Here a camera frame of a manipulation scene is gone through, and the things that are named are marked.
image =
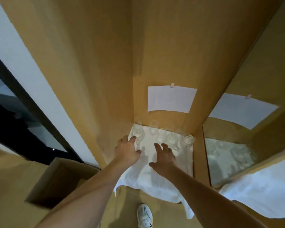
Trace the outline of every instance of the cardboard box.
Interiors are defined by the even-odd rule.
[[[90,179],[100,169],[64,158],[55,158],[26,198],[26,202],[48,209]]]

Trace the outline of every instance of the left hand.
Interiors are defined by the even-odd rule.
[[[129,168],[135,164],[140,158],[141,150],[136,150],[134,147],[136,137],[133,136],[128,141],[128,135],[119,139],[115,147],[114,160],[122,164],[124,168]]]

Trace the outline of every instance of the sneaker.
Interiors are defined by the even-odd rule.
[[[152,224],[153,224],[152,213],[149,207],[144,203],[138,206],[137,220],[138,220],[139,228],[152,227]]]

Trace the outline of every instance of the right hand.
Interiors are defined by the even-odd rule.
[[[150,162],[149,166],[152,167],[159,175],[165,177],[167,170],[169,168],[176,167],[175,156],[172,153],[172,149],[168,147],[167,144],[163,143],[161,146],[157,143],[154,143],[157,158],[156,162]]]

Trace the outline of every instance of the white cloth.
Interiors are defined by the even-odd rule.
[[[220,194],[267,218],[285,218],[285,160],[225,185]]]
[[[161,200],[172,203],[181,202],[185,208],[187,218],[191,219],[194,213],[178,189],[149,166],[149,162],[156,162],[156,150],[154,147],[156,136],[150,134],[148,126],[143,126],[143,129],[145,137],[140,143],[140,149],[142,150],[140,159],[122,174],[114,188],[115,195],[116,189],[121,185],[140,189],[150,196]],[[173,149],[178,167],[191,176],[193,176],[192,152],[192,148],[188,152]]]

